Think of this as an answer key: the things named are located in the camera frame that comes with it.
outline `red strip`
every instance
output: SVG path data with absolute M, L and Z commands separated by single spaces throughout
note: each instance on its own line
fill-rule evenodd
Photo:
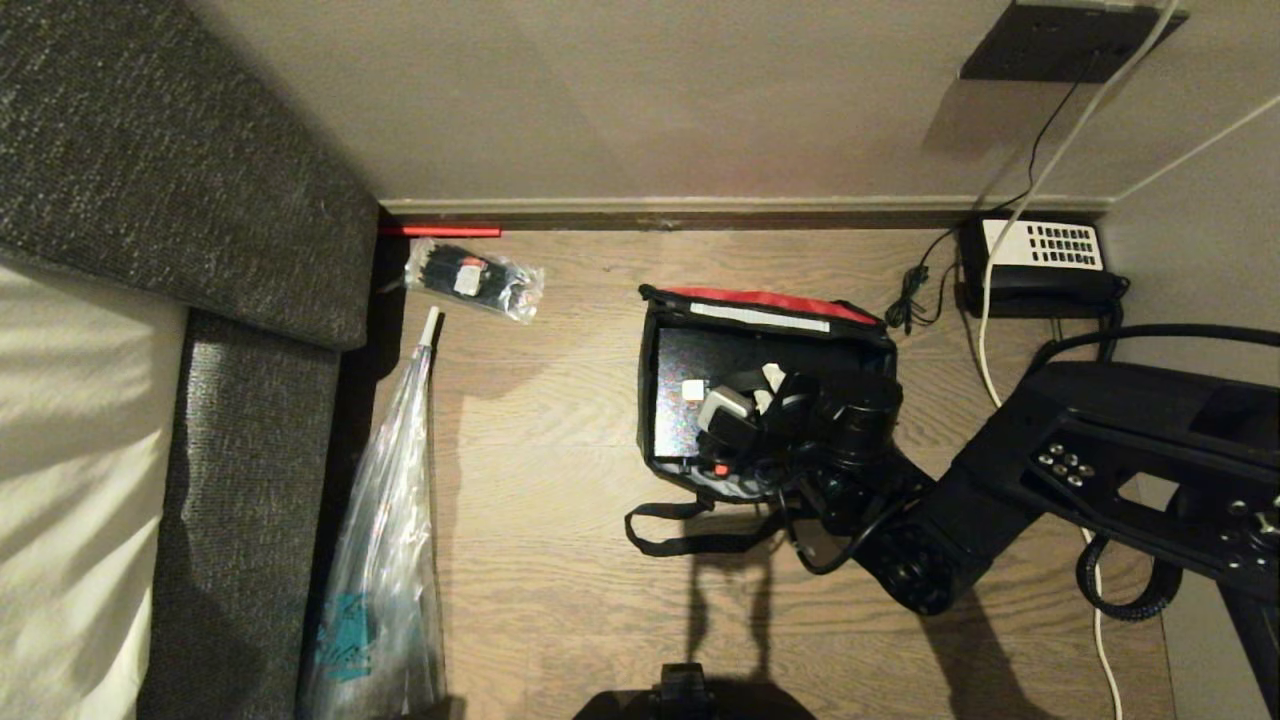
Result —
M 502 228 L 447 228 L 438 225 L 383 225 L 385 237 L 502 237 Z
M 668 292 L 685 295 L 689 297 L 701 297 L 705 300 L 722 300 L 724 302 L 742 302 L 748 305 L 771 305 L 794 313 L 809 313 L 810 315 L 829 315 L 842 318 L 864 325 L 874 325 L 876 318 L 850 310 L 844 305 L 827 302 L 826 300 L 813 300 L 810 297 L 796 297 L 777 292 L 736 292 L 731 290 L 716 290 L 710 287 L 673 287 Z

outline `wall socket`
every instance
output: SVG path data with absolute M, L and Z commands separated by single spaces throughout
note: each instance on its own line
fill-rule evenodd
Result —
M 1157 45 L 1188 17 L 1184 10 L 1175 12 Z M 1088 68 L 1082 82 L 1106 82 L 1138 50 L 1158 18 L 1156 8 L 1144 5 L 1015 1 L 965 61 L 960 78 L 1075 82 Z

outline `baseboard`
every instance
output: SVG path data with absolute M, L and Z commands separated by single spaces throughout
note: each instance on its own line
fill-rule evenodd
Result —
M 992 208 L 972 196 L 585 197 L 384 200 L 402 220 L 495 223 L 506 229 L 813 229 L 946 227 Z M 1110 197 L 1046 196 L 1032 210 L 1097 218 Z

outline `cable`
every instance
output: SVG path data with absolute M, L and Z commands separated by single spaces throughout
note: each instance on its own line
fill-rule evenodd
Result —
M 1075 584 L 1080 587 L 1080 593 L 1089 605 L 1106 614 L 1108 618 L 1138 623 L 1149 620 L 1169 607 L 1178 594 L 1178 588 L 1183 583 L 1183 569 L 1158 557 L 1151 565 L 1151 578 L 1147 587 L 1137 600 L 1124 605 L 1115 605 L 1102 600 L 1102 589 L 1098 587 L 1098 560 L 1106 550 L 1110 538 L 1106 536 L 1093 536 L 1085 546 L 1080 559 L 1075 562 Z
M 942 281 L 938 283 L 938 306 L 933 311 L 933 316 L 932 318 L 925 318 L 923 315 L 916 315 L 915 316 L 916 322 L 920 323 L 922 328 L 927 328 L 927 327 L 932 325 L 933 323 L 937 323 L 938 318 L 942 316 L 942 304 L 946 300 L 946 295 L 947 295 L 947 275 L 951 274 L 952 270 L 957 270 L 957 269 L 960 269 L 960 261 L 959 260 L 956 260 L 955 263 L 951 263 L 951 266 L 948 266 L 946 270 L 942 270 Z
M 815 565 L 812 560 L 809 560 L 808 556 L 805 556 L 804 551 L 800 550 L 800 536 L 796 533 L 795 524 L 791 521 L 791 512 L 790 510 L 787 510 L 786 492 L 782 487 L 778 487 L 777 495 L 778 495 L 778 507 L 782 510 L 782 525 L 787 529 L 787 538 L 791 541 L 791 547 L 796 550 L 796 557 L 800 559 L 800 564 L 804 565 L 805 570 L 809 570 L 814 575 L 829 575 L 831 573 L 835 573 L 841 566 L 844 566 L 845 562 L 849 562 L 849 560 L 858 553 L 858 550 L 863 547 L 863 543 L 867 542 L 867 538 L 872 537 L 876 533 L 876 530 L 881 529 L 881 525 L 883 525 L 891 518 L 895 518 L 913 500 L 916 500 L 919 492 L 905 495 L 899 500 L 893 501 L 892 503 L 890 503 L 888 507 L 881 511 L 881 514 L 877 515 L 874 520 L 868 523 L 867 527 L 864 527 L 861 532 L 858 533 L 856 537 L 850 539 L 849 544 L 846 544 L 838 553 L 836 553 L 835 557 L 832 557 L 827 562 L 823 562 L 822 565 Z
M 978 323 L 978 368 L 982 372 L 982 382 L 987 388 L 987 395 L 991 396 L 991 401 L 996 405 L 996 407 L 1000 407 L 1000 393 L 996 391 L 996 384 L 991 379 L 991 366 L 987 363 L 987 322 L 991 319 L 991 274 L 996 268 L 996 256 L 1000 252 L 1000 247 L 1004 245 L 1005 237 L 1009 236 L 1009 231 L 1011 231 L 1014 224 L 1018 223 L 1018 218 L 1023 215 L 1023 211 L 1027 210 L 1027 206 L 1030 205 L 1030 201 L 1036 197 L 1036 192 L 1042 184 L 1044 184 L 1044 181 L 1050 174 L 1052 174 L 1053 168 L 1057 167 L 1059 160 L 1062 159 L 1062 155 L 1075 141 L 1080 129 L 1083 129 L 1088 123 L 1093 111 L 1102 102 L 1102 99 L 1106 97 L 1107 92 L 1115 87 L 1120 79 L 1129 74 L 1129 72 L 1138 63 L 1140 63 L 1143 58 L 1147 56 L 1151 49 L 1156 45 L 1156 40 L 1158 40 L 1160 35 L 1165 31 L 1169 20 L 1174 17 L 1174 10 L 1176 9 L 1178 0 L 1169 0 L 1160 13 L 1160 19 L 1156 20 L 1156 24 L 1151 28 L 1147 38 L 1142 41 L 1142 45 L 1138 46 L 1138 50 L 1135 50 L 1134 54 L 1125 60 L 1124 65 L 1120 65 L 1120 69 L 1116 70 L 1115 74 L 1107 79 L 1107 82 L 1102 83 L 1102 87 L 1098 88 L 1098 91 L 1089 100 L 1089 104 L 1085 105 L 1084 111 L 1080 113 L 1080 117 L 1075 120 L 1075 126 L 1071 127 L 1071 132 L 1068 133 L 1066 138 L 1053 152 L 1053 156 L 1050 158 L 1048 165 L 1044 167 L 1044 172 L 1036 178 L 1036 182 L 1032 183 L 1027 195 L 1021 199 L 1021 201 L 1019 201 L 1018 206 L 1014 209 L 1014 214 L 1009 218 L 1009 222 L 1005 223 L 1004 229 L 1000 231 L 1000 236 L 996 237 L 995 245 L 991 246 L 991 252 L 988 252 L 987 258 L 987 268 L 983 270 L 982 278 L 982 320 Z
M 1260 331 L 1256 328 L 1238 328 L 1234 325 L 1215 325 L 1198 323 L 1156 323 L 1151 325 L 1129 325 L 1128 328 L 1115 328 L 1096 333 L 1078 334 L 1064 341 L 1050 341 L 1041 346 L 1027 366 L 1027 375 L 1039 370 L 1053 356 L 1066 352 L 1082 345 L 1093 345 L 1111 340 L 1126 337 L 1202 337 L 1208 340 L 1229 340 L 1233 342 L 1247 342 L 1251 345 L 1266 345 L 1280 347 L 1280 332 Z
M 1068 133 L 1062 143 L 1057 146 L 1057 151 L 1055 151 L 1053 156 L 1050 158 L 1048 165 L 1044 167 L 1044 172 L 1042 172 L 1036 182 L 1032 183 L 1027 195 L 1021 199 L 1021 201 L 1019 201 L 1012 215 L 1010 215 L 1009 222 L 1006 222 L 1004 229 L 1000 231 L 1000 236 L 996 238 L 995 245 L 991 246 L 991 252 L 988 252 L 987 258 L 987 268 L 983 270 L 982 277 L 982 320 L 978 324 L 978 368 L 982 370 L 982 382 L 987 388 L 987 395 L 991 396 L 991 401 L 996 405 L 996 407 L 1000 407 L 1001 405 L 1000 393 L 996 391 L 996 384 L 991 379 L 991 366 L 987 363 L 987 322 L 991 318 L 991 274 L 996 268 L 996 255 L 1000 252 L 1001 245 L 1004 245 L 1005 238 L 1009 236 L 1009 231 L 1014 228 L 1018 218 L 1020 218 L 1023 211 L 1027 210 L 1027 206 L 1030 205 L 1030 201 L 1036 197 L 1036 192 L 1042 184 L 1044 184 L 1044 179 L 1053 172 L 1053 168 L 1057 167 L 1057 161 L 1062 159 L 1062 155 L 1075 141 L 1075 136 L 1079 135 L 1080 129 L 1084 128 L 1084 124 L 1088 123 L 1093 111 L 1102 102 L 1102 99 L 1106 97 L 1107 92 L 1115 87 L 1120 79 L 1129 74 L 1129 72 L 1143 60 L 1143 58 L 1147 56 L 1152 47 L 1155 47 L 1156 41 L 1160 38 L 1161 33 L 1165 32 L 1165 27 L 1169 26 L 1169 20 L 1172 19 L 1174 10 L 1176 9 L 1178 0 L 1169 0 L 1161 10 L 1156 24 L 1152 26 L 1151 32 L 1147 35 L 1147 38 L 1138 46 L 1138 50 L 1134 51 L 1124 65 L 1120 65 L 1120 69 L 1116 70 L 1115 74 L 1107 79 L 1107 82 L 1102 83 L 1102 87 L 1098 88 L 1098 91 L 1089 100 L 1089 104 L 1084 108 L 1084 111 L 1080 113 L 1080 117 L 1075 120 L 1075 126 L 1071 127 L 1071 132 Z M 1085 537 L 1085 541 L 1091 542 L 1088 530 L 1082 529 L 1082 533 Z M 1102 592 L 1101 568 L 1094 565 L 1093 574 L 1098 592 Z M 1102 670 L 1106 673 L 1107 685 L 1111 689 L 1111 702 L 1115 707 L 1115 717 L 1116 720 L 1124 720 L 1124 705 L 1120 702 L 1120 688 L 1116 684 L 1115 674 L 1111 671 L 1111 664 L 1107 661 L 1106 648 L 1102 644 L 1102 611 L 1096 607 L 1093 609 L 1093 643 L 1098 648 L 1098 661 L 1102 662 Z
M 1053 108 L 1053 111 L 1050 114 L 1048 119 L 1044 120 L 1044 124 L 1041 126 L 1039 132 L 1036 133 L 1036 142 L 1032 143 L 1032 158 L 1030 161 L 1027 163 L 1027 190 L 1019 192 L 1018 195 L 1010 197 L 1009 200 L 1005 200 L 1000 205 L 996 205 L 995 208 L 987 210 L 987 213 L 998 213 L 1005 208 L 1009 208 L 1014 202 L 1018 202 L 1023 197 L 1027 197 L 1027 193 L 1030 192 L 1032 187 L 1034 187 L 1036 154 L 1039 151 L 1039 143 L 1042 140 L 1044 140 L 1044 133 L 1048 132 L 1050 126 L 1052 126 L 1053 120 L 1057 119 L 1059 113 L 1062 111 L 1062 108 L 1066 106 L 1066 102 L 1071 99 L 1073 95 L 1075 95 L 1076 88 L 1079 88 L 1080 83 L 1084 82 L 1085 76 L 1088 76 L 1089 70 L 1093 69 L 1093 64 L 1097 61 L 1098 55 L 1100 53 L 1094 51 L 1089 56 L 1088 64 L 1085 64 L 1084 69 L 1080 70 L 1080 74 L 1076 76 L 1075 82 L 1071 83 L 1071 88 L 1066 91 L 1066 95 L 1064 95 L 1062 100 L 1059 101 L 1057 108 Z M 920 258 L 920 261 L 916 263 L 915 266 L 902 273 L 902 292 L 901 295 L 899 295 L 897 300 L 895 300 L 893 304 L 890 305 L 887 310 L 884 310 L 884 322 L 888 324 L 888 327 L 891 328 L 900 327 L 902 328 L 902 332 L 905 332 L 906 334 L 911 334 L 913 320 L 920 323 L 920 327 L 929 327 L 933 323 L 938 322 L 938 318 L 942 316 L 942 301 L 945 299 L 943 291 L 947 281 L 946 273 L 948 273 L 951 268 L 947 268 L 947 270 L 942 273 L 942 282 L 941 287 L 938 288 L 938 307 L 933 313 L 932 319 L 925 319 L 923 314 L 925 309 L 923 305 L 915 302 L 915 293 L 919 292 L 920 287 L 923 287 L 924 283 L 929 281 L 929 268 L 924 264 L 924 261 L 929 259 L 929 254 L 933 252 L 933 249 L 937 247 L 940 242 L 942 242 L 948 234 L 954 233 L 955 231 L 956 228 L 952 227 L 947 232 L 934 238 L 933 242 L 929 243 L 928 250 L 924 251 L 924 255 Z
M 1089 544 L 1093 542 L 1093 533 L 1085 528 L 1080 528 L 1080 534 L 1084 536 L 1084 543 Z M 1098 594 L 1102 594 L 1102 566 L 1093 566 L 1093 584 L 1098 588 Z M 1116 684 L 1116 674 L 1111 670 L 1111 661 L 1107 660 L 1107 648 L 1102 644 L 1102 611 L 1097 607 L 1093 609 L 1093 647 L 1098 651 L 1098 662 L 1102 664 L 1102 673 L 1107 676 L 1107 688 L 1111 691 L 1111 706 L 1115 707 L 1116 720 L 1124 720 L 1124 705 L 1120 702 L 1120 685 Z
M 920 261 L 902 273 L 902 292 L 897 296 L 897 300 L 888 306 L 888 310 L 884 310 L 884 323 L 888 324 L 888 327 L 902 328 L 902 332 L 911 334 L 911 322 L 920 320 L 922 318 L 918 313 L 924 310 L 923 306 L 915 302 L 915 293 L 919 292 L 920 287 L 923 287 L 929 279 L 929 268 L 924 263 L 929 259 L 929 254 L 933 252 L 933 249 L 954 232 L 956 232 L 956 229 L 950 228 L 947 232 L 933 238 L 928 250 L 925 250 L 924 255 L 920 256 Z M 943 274 L 943 281 L 946 281 L 946 274 Z M 938 300 L 937 314 L 942 315 L 941 299 Z M 934 322 L 937 322 L 937 318 L 924 324 L 931 325 Z

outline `white label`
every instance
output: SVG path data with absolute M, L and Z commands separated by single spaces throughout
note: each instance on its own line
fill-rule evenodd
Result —
M 782 387 L 782 380 L 787 378 L 787 374 L 782 372 L 782 368 L 777 363 L 760 365 L 760 372 L 764 373 L 764 379 L 768 380 L 769 388 L 773 392 L 778 392 L 778 388 Z
M 701 402 L 707 397 L 707 380 L 684 380 L 680 383 L 680 397 L 685 402 Z
M 1007 220 L 983 220 L 987 252 L 995 247 Z M 1103 270 L 1098 236 L 1088 225 L 1018 220 L 996 252 L 997 265 Z
M 755 409 L 764 415 L 769 411 L 769 405 L 773 405 L 773 393 L 767 389 L 758 389 L 751 393 L 755 397 Z
M 458 274 L 453 278 L 453 292 L 472 297 L 480 292 L 480 265 L 462 265 L 458 268 Z
M 748 307 L 722 307 L 719 305 L 703 305 L 701 302 L 694 302 L 689 306 L 689 311 L 698 313 L 699 315 L 708 315 L 710 318 L 724 318 L 726 320 L 750 323 L 753 325 L 776 325 L 780 328 L 797 328 L 801 331 L 815 331 L 819 333 L 831 332 L 831 323 L 827 320 L 778 315 L 777 313 L 764 313 L 762 310 L 750 310 Z

